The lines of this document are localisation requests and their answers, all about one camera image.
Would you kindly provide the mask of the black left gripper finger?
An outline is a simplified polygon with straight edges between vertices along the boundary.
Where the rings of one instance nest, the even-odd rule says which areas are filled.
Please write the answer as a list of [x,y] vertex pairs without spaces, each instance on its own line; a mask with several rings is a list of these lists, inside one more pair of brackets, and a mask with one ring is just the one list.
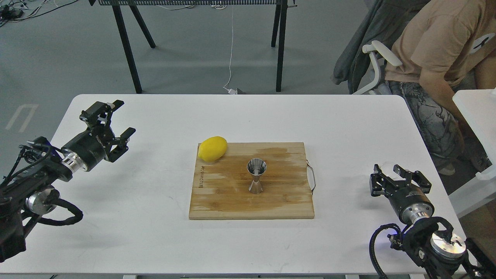
[[124,101],[122,100],[116,100],[113,103],[97,101],[87,110],[81,111],[79,119],[86,123],[86,131],[92,136],[113,138],[115,134],[110,127],[110,119],[114,111],[123,106],[123,104]]
[[115,162],[124,155],[129,150],[129,138],[135,132],[135,128],[128,127],[119,137],[111,136],[105,139],[105,161]]

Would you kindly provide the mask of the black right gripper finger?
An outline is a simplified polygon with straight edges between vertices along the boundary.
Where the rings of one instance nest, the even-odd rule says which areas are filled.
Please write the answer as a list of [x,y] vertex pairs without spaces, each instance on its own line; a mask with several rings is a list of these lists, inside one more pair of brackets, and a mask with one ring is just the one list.
[[379,164],[374,164],[374,171],[370,175],[370,195],[377,197],[384,195],[390,197],[399,190],[399,182],[386,176]]
[[409,170],[405,170],[398,164],[395,164],[395,166],[393,166],[393,171],[397,173],[401,178],[404,178],[407,185],[411,185],[412,181],[414,181],[423,193],[428,194],[430,192],[432,184],[423,175],[422,172],[420,171],[412,172]]

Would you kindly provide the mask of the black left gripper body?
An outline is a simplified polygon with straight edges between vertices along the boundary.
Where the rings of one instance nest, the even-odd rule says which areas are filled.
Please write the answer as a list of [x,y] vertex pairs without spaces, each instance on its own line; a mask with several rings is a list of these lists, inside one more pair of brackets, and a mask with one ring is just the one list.
[[76,154],[82,160],[82,170],[91,171],[102,160],[110,161],[109,153],[111,145],[109,142],[115,137],[110,132],[85,131],[67,142],[62,150]]

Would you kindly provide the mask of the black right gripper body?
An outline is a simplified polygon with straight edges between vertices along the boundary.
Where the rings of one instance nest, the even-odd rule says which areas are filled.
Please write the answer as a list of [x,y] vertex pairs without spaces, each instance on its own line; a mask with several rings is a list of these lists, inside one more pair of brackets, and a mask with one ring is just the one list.
[[387,198],[399,218],[405,225],[413,225],[416,221],[432,217],[434,206],[420,187],[410,184],[400,187],[388,187]]

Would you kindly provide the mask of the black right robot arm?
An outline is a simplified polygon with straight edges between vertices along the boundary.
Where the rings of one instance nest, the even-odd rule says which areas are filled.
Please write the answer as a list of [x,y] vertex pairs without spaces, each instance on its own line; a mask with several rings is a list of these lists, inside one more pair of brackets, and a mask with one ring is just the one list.
[[472,279],[494,279],[495,264],[471,239],[463,240],[454,233],[452,224],[442,217],[434,217],[434,205],[427,198],[432,184],[420,171],[393,166],[399,180],[385,175],[378,164],[370,176],[370,194],[385,196],[400,222],[385,224],[374,231],[369,243],[372,265],[381,279],[387,275],[375,255],[375,241],[386,229],[395,230],[387,237],[392,249],[405,252],[411,260],[423,268],[431,279],[451,279],[463,267]]

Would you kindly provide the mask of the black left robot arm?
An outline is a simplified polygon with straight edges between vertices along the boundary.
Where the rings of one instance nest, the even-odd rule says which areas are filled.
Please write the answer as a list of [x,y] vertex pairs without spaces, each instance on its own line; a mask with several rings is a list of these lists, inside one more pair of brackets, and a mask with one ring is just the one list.
[[114,162],[128,151],[127,143],[135,133],[127,128],[115,136],[110,119],[124,102],[95,102],[80,114],[87,129],[62,148],[45,137],[20,145],[18,158],[5,176],[0,190],[0,260],[26,250],[26,237],[36,224],[70,226],[81,221],[83,212],[63,200],[53,182],[68,182],[77,170],[88,172],[102,160]]

